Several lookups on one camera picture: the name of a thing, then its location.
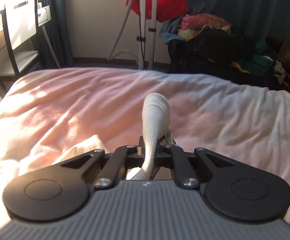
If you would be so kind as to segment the pile of colourful clothes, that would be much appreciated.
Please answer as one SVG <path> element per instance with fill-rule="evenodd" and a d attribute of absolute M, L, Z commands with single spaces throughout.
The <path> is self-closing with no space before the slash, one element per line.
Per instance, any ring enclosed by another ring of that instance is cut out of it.
<path fill-rule="evenodd" d="M 242 36 L 225 19 L 206 13 L 177 19 L 177 33 L 164 31 L 170 73 L 207 74 L 239 85 L 290 92 L 290 63 L 277 55 L 274 40 Z"/>

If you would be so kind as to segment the pink bed blanket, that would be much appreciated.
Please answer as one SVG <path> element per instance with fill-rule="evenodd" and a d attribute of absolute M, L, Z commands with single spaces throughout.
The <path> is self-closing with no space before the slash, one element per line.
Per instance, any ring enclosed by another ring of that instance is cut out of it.
<path fill-rule="evenodd" d="M 168 99 L 172 136 L 185 151 L 204 147 L 290 185 L 288 92 L 203 74 L 41 70 L 16 81 L 0 103 L 0 228 L 9 221 L 2 192 L 13 178 L 94 148 L 137 144 L 150 93 Z"/>

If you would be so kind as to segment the white tripod stand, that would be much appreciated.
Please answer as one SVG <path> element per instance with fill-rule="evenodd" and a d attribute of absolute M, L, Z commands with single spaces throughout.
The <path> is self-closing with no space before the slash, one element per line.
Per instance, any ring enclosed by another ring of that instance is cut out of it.
<path fill-rule="evenodd" d="M 146 18 L 146 9 L 149 7 L 146 0 L 136 0 L 139 21 L 140 21 L 140 34 L 137 37 L 139 44 L 139 61 L 138 69 L 140 70 L 153 70 L 153 61 L 155 55 L 155 42 L 156 42 L 156 20 L 157 20 L 157 1 L 151 0 L 151 15 L 150 20 Z"/>

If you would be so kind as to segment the teal left curtain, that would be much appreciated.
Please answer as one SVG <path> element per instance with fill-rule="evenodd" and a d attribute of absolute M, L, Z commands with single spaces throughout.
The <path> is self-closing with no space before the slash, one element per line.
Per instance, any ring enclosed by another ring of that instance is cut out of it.
<path fill-rule="evenodd" d="M 49 6 L 51 20 L 45 25 L 54 53 L 61 67 L 73 64 L 73 55 L 67 30 L 65 0 L 38 0 L 43 6 Z"/>

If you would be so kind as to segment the red bag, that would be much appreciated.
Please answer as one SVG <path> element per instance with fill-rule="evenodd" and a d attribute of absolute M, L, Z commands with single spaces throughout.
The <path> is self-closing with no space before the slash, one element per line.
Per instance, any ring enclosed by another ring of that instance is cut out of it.
<path fill-rule="evenodd" d="M 137 1 L 133 0 L 131 10 L 136 14 L 140 14 Z M 152 16 L 152 0 L 146 1 L 145 16 L 147 20 Z M 171 20 L 189 12 L 189 5 L 187 0 L 157 0 L 156 20 L 160 23 Z"/>

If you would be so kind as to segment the white black chair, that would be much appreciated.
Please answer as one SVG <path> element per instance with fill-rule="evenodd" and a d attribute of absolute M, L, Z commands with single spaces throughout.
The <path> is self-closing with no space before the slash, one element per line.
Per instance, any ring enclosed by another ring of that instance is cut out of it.
<path fill-rule="evenodd" d="M 3 32 L 8 59 L 0 65 L 0 85 L 7 92 L 5 82 L 25 75 L 39 62 L 39 51 L 16 51 L 37 33 L 37 0 L 10 0 L 2 12 Z"/>

